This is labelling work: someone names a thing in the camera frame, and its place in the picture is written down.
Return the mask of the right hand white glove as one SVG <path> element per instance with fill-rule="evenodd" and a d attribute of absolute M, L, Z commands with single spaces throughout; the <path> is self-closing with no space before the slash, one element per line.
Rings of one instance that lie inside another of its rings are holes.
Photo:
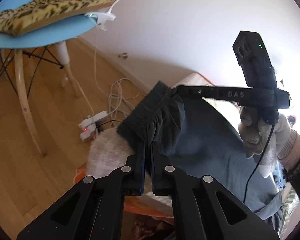
<path fill-rule="evenodd" d="M 257 163 L 262 177 L 267 178 L 279 162 L 287 171 L 300 159 L 300 135 L 291 128 L 285 115 L 279 114 L 274 125 L 259 117 L 258 110 L 241 107 L 239 135 L 247 158 Z"/>

